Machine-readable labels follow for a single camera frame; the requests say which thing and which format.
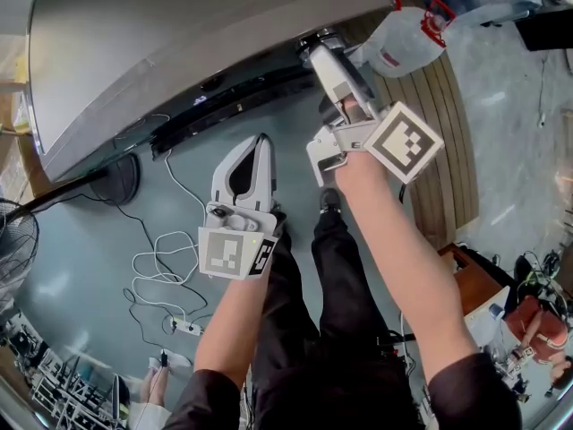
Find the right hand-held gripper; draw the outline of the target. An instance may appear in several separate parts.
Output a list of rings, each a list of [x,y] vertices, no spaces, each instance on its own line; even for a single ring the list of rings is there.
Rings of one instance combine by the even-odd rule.
[[[316,45],[309,61],[337,110],[306,146],[318,185],[325,185],[324,174],[344,166],[351,152],[371,154],[407,185],[443,148],[442,138],[403,102],[377,109],[365,79],[344,54]],[[348,122],[343,106],[349,100],[362,109],[362,121]]]

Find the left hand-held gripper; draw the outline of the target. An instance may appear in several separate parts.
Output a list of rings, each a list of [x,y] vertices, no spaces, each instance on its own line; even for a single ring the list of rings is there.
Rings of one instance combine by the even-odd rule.
[[[266,134],[248,137],[218,164],[211,186],[214,202],[207,204],[206,223],[198,228],[201,273],[254,280],[268,270],[278,241],[277,218],[264,212],[272,208],[274,164]]]

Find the dark grey washing machine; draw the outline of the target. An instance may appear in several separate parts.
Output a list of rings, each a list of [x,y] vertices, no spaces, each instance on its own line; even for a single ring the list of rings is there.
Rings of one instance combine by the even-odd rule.
[[[95,168],[128,130],[264,51],[393,0],[34,0],[30,123],[51,181]]]

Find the person's right forearm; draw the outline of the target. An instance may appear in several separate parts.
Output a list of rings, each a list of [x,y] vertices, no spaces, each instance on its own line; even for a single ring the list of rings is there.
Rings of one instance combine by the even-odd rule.
[[[352,152],[335,170],[385,285],[417,339],[425,379],[477,352],[456,280],[392,193],[382,164]]]

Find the person's left forearm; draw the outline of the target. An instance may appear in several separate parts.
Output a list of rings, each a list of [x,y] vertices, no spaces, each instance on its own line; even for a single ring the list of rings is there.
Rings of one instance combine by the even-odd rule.
[[[244,384],[261,326],[269,274],[232,280],[201,337],[194,369],[223,374],[236,386]]]

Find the person's right hand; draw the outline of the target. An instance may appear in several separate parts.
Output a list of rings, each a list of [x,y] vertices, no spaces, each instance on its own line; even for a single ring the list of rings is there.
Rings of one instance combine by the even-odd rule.
[[[342,103],[345,116],[350,124],[363,120],[363,111],[360,105],[352,98],[347,98]]]

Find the person's right black shoe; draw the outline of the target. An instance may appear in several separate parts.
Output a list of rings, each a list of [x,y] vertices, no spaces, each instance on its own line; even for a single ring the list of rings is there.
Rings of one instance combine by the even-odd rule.
[[[320,212],[321,214],[334,211],[340,212],[341,201],[338,190],[335,188],[325,188],[320,196]]]

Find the black standing fan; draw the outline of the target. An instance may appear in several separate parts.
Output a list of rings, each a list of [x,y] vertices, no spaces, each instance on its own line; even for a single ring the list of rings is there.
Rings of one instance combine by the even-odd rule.
[[[0,197],[0,313],[13,305],[13,295],[35,261],[39,243],[37,216],[41,212],[83,196],[87,188],[97,202],[125,205],[137,194],[140,181],[139,159],[134,154],[127,154],[32,201],[18,203]]]

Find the person's black trousers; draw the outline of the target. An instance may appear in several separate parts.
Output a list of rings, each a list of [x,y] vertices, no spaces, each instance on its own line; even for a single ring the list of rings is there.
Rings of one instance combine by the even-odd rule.
[[[283,234],[275,247],[252,363],[255,430],[424,430],[402,361],[338,211],[314,229],[322,288],[314,323]]]

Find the white power strip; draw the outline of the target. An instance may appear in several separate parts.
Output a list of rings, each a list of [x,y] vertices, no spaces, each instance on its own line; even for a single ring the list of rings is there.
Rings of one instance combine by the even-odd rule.
[[[203,334],[203,329],[199,324],[194,322],[187,322],[177,317],[171,317],[169,325],[172,331],[180,331],[196,337],[199,337]]]

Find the large cardboard box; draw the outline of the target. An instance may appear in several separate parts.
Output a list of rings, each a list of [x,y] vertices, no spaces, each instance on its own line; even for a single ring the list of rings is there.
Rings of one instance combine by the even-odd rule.
[[[0,34],[0,197],[19,201],[29,184],[21,143],[30,135],[27,38]]]

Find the brown wooden table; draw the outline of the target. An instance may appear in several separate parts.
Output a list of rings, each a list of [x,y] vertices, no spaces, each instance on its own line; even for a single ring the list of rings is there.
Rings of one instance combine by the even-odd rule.
[[[457,245],[447,245],[441,248],[438,254],[453,271],[464,316],[468,316],[502,291],[502,286]]]

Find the metal storage rack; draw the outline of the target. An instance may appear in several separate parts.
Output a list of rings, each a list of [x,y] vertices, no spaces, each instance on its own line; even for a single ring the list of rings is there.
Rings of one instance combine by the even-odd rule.
[[[63,361],[47,350],[31,378],[32,403],[53,430],[115,430],[111,390],[85,380],[79,363],[78,357]]]

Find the white sheet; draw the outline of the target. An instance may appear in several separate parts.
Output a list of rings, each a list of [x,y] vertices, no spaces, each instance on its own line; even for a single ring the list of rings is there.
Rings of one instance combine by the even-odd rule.
[[[502,288],[495,295],[487,299],[471,313],[465,316],[466,327],[478,348],[485,347],[493,340],[503,318],[502,317],[498,321],[494,321],[488,313],[489,306],[495,303],[503,307],[505,310],[505,304],[507,303],[509,292],[509,286]]]

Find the person's black shirt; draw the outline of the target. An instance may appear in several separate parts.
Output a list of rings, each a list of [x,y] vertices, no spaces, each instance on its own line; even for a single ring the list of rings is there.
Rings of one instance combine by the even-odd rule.
[[[430,381],[440,430],[521,430],[509,387],[485,354],[465,357]],[[400,361],[311,361],[255,388],[253,430],[424,430]],[[238,430],[240,393],[215,371],[191,377],[163,430]]]

